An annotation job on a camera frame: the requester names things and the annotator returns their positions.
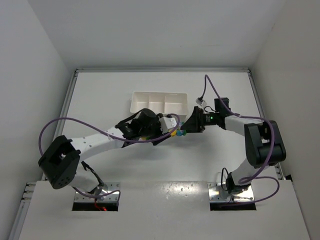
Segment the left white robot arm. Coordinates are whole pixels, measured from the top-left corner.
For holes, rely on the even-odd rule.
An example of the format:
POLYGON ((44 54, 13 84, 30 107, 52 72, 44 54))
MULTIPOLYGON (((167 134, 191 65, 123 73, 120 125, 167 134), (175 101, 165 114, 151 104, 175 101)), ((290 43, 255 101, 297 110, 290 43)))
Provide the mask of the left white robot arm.
POLYGON ((78 138, 56 137, 47 150, 41 150, 38 165, 53 189, 71 186, 94 195, 104 183, 87 159, 138 143, 157 145, 167 132, 163 114, 143 108, 108 130, 78 138))

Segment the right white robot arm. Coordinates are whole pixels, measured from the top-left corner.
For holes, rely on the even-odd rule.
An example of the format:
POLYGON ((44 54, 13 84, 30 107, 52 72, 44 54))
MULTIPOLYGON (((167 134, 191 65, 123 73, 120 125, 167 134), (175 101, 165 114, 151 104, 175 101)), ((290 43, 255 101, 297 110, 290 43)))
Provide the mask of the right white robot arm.
POLYGON ((235 132, 244 137, 245 160, 237 169, 227 173, 223 184, 228 193, 236 193, 247 188, 260 169, 263 170, 284 161, 287 152, 275 121, 266 122, 262 119, 232 115, 229 101, 227 97, 216 98, 214 111, 210 113, 195 106, 181 129, 187 133, 202 133, 206 126, 219 126, 223 130, 235 132))

